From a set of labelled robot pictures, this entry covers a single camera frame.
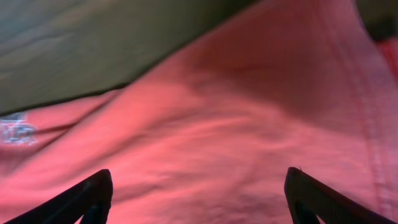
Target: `seam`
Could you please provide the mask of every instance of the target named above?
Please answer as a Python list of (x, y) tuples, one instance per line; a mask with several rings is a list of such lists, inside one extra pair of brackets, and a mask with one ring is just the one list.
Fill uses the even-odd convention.
[(381, 135), (379, 133), (379, 120), (377, 119), (377, 112), (374, 111), (374, 107), (372, 107), (372, 102), (368, 97), (369, 86), (366, 83), (366, 77), (362, 73), (362, 71), (358, 68), (356, 63), (353, 63), (354, 66), (350, 68), (350, 65), (347, 64), (347, 61), (344, 60), (344, 56), (352, 56), (352, 53), (347, 50), (349, 46), (345, 46), (345, 48), (341, 47), (344, 45), (343, 42), (336, 42), (338, 40), (338, 33), (336, 32), (336, 28), (333, 27), (331, 22), (327, 22), (325, 16), (320, 14), (320, 11), (326, 15), (330, 16), (327, 10), (325, 10), (325, 6), (319, 0), (312, 0), (312, 9), (314, 14), (319, 18), (319, 23), (321, 29), (324, 31), (325, 40), (329, 46), (331, 53), (334, 58), (340, 62), (341, 68), (348, 75), (346, 80), (348, 85), (353, 90), (352, 96), (354, 99), (354, 103), (358, 108), (359, 120), (363, 127), (363, 135), (366, 141), (366, 150), (368, 152), (368, 162), (371, 169), (371, 175), (373, 179), (373, 187), (376, 193), (377, 207), (379, 211), (386, 215), (387, 217), (392, 217), (392, 205), (389, 202), (388, 190), (383, 188), (382, 186), (388, 186), (388, 180), (384, 175), (383, 165), (381, 164), (383, 161), (383, 151), (378, 148), (378, 143), (380, 143)]

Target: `dark green fabric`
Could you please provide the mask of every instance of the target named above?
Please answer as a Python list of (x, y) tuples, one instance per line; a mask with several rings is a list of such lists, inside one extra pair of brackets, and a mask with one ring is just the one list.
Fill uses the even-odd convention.
[(133, 81), (254, 0), (0, 0), (0, 113)]

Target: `t-shirt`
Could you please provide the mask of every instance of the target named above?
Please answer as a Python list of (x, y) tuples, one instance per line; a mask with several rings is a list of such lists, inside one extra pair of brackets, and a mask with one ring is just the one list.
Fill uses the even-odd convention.
[(1, 118), (0, 222), (109, 169), (108, 223), (291, 223), (288, 167), (398, 221), (392, 58), (354, 1), (260, 1), (123, 90)]

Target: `white printed graphic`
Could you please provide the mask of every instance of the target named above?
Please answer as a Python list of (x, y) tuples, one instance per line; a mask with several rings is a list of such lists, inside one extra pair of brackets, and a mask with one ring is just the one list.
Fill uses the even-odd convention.
[(36, 142), (33, 136), (36, 127), (25, 123), (26, 113), (14, 113), (0, 118), (2, 143), (32, 145)]

